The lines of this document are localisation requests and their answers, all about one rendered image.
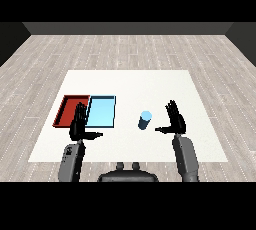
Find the shallow red open box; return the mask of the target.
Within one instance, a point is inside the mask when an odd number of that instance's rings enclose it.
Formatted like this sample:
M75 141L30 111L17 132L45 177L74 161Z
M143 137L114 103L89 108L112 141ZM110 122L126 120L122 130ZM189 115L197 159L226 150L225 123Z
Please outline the shallow red open box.
M89 95L65 95L56 114L53 127L69 128L74 119L76 105L81 102L87 106L89 98Z

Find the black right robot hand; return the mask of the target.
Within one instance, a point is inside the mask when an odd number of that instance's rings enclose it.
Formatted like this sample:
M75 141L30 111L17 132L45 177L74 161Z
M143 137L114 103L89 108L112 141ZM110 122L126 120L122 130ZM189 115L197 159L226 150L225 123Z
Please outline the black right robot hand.
M176 102L174 100L170 100L165 108L167 110L167 114L170 120L170 125L167 127L158 127L156 128L156 131L164 134L185 134L186 123L183 116L179 113Z

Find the shallow light blue open box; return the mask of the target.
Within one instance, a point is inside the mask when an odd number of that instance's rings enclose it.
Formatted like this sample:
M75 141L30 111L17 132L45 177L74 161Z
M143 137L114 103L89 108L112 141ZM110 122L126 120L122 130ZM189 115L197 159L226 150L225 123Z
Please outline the shallow light blue open box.
M93 95L87 107L87 128L113 128L116 97L114 95Z

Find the dark grey robot body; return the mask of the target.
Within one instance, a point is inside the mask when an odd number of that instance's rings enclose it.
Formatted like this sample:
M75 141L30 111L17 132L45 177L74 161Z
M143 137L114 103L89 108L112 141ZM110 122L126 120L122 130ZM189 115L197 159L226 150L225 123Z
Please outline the dark grey robot body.
M125 170L124 163L118 162L116 169L101 174L98 182L158 182L158 178L155 174L142 171L138 162L132 163L131 170Z

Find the small blue can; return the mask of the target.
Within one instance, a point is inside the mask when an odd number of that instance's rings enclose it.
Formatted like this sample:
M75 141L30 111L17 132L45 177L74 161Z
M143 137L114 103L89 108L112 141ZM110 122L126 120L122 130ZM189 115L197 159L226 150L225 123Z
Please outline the small blue can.
M143 111L140 115L138 122L138 128L140 130L145 130L152 119L152 114L149 111Z

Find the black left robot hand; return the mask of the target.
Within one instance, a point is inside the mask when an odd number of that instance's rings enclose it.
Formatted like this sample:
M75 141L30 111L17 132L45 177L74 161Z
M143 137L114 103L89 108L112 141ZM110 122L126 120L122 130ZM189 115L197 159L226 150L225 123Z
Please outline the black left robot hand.
M102 133L99 132L85 131L87 121L86 109L87 107L82 102L79 102L76 105L74 118L71 121L69 130L69 136L72 141L79 141L83 139L94 140L102 136Z

